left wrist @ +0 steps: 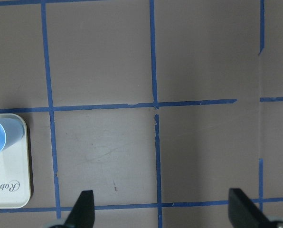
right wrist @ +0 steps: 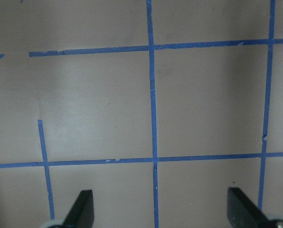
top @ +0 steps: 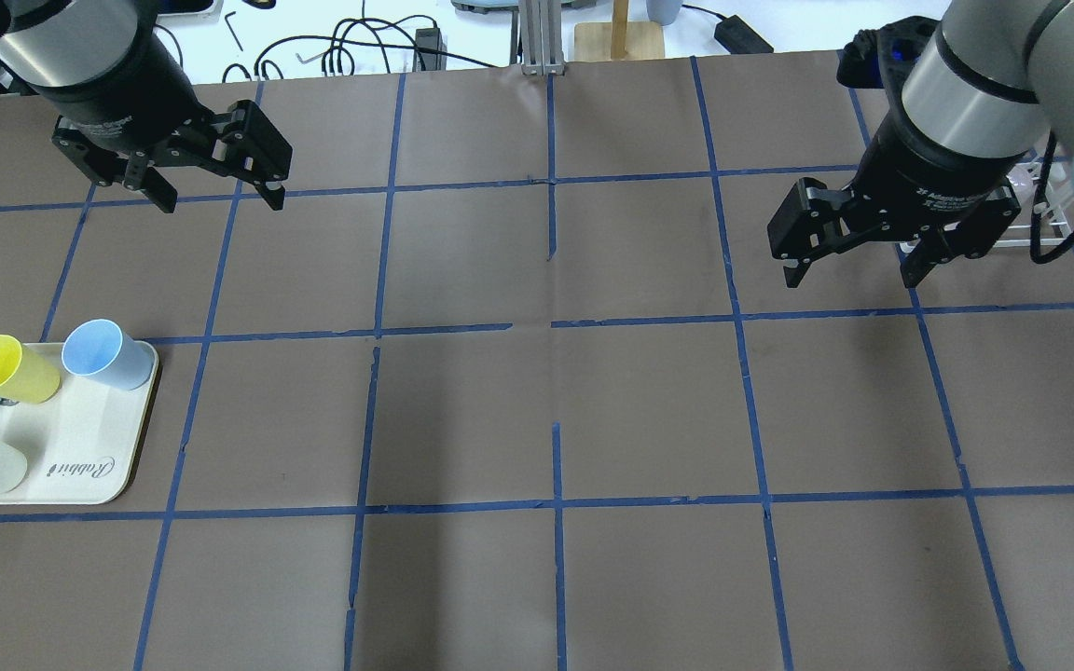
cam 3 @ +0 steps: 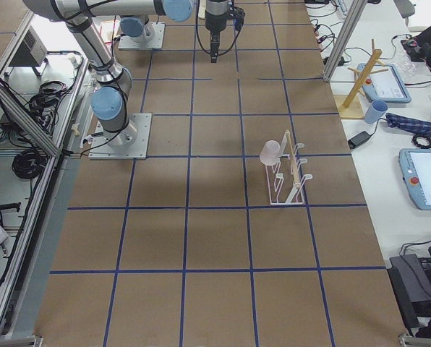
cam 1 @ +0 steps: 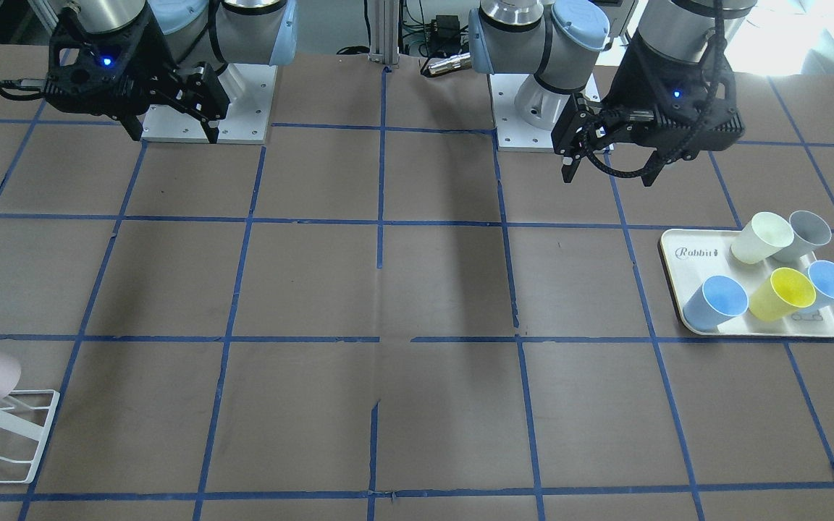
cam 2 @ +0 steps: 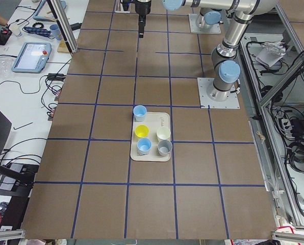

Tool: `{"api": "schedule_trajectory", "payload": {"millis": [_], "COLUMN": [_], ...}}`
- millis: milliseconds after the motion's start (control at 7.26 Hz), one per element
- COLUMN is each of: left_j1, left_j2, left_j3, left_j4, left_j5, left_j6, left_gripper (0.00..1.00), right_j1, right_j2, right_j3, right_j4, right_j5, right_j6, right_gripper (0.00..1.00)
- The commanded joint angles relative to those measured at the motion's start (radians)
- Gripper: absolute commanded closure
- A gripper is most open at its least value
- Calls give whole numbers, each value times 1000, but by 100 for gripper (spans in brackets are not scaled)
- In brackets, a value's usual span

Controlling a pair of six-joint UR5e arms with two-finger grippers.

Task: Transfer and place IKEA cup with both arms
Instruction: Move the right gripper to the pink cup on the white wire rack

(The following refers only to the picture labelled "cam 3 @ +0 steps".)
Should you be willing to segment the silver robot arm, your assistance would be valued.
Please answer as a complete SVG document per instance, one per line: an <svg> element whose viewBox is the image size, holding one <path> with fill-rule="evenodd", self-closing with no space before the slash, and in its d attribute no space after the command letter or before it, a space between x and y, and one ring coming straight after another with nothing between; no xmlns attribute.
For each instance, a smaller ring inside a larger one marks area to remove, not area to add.
<svg viewBox="0 0 431 347"><path fill-rule="evenodd" d="M121 17L120 28L123 34L138 43L148 42L155 35L148 15Z"/></svg>
<svg viewBox="0 0 431 347"><path fill-rule="evenodd" d="M110 150L127 151L140 135L137 116L127 109L132 75L103 42L93 20L99 16L118 16L121 30L127 36L148 41L150 15L184 22L197 13L199 6L193 1L25 1L24 4L35 14L67 26L89 59L100 85L91 96L90 106L102 126L103 144Z"/></svg>

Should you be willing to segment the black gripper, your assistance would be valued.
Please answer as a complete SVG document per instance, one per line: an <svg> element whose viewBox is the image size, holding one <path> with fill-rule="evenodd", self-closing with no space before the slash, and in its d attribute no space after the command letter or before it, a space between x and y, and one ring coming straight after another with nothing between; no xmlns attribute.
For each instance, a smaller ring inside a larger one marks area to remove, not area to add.
<svg viewBox="0 0 431 347"><path fill-rule="evenodd" d="M226 2L207 0L205 5L205 27L210 31L210 62L216 63L216 34L226 28Z"/></svg>

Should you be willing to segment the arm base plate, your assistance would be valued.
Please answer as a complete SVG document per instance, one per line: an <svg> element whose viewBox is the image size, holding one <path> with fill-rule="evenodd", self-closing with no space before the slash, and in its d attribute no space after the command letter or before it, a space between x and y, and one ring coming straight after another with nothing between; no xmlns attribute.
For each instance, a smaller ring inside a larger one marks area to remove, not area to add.
<svg viewBox="0 0 431 347"><path fill-rule="evenodd" d="M161 50L165 26L164 22L149 22L146 24L141 36L122 36L118 49L122 51Z"/></svg>
<svg viewBox="0 0 431 347"><path fill-rule="evenodd" d="M98 121L96 130L103 134L95 137L92 143L93 149L88 157L92 160L128 160L146 158L150 128L152 123L151 113L131 113L128 115L128 126L112 141L108 142L114 134L104 132Z"/></svg>

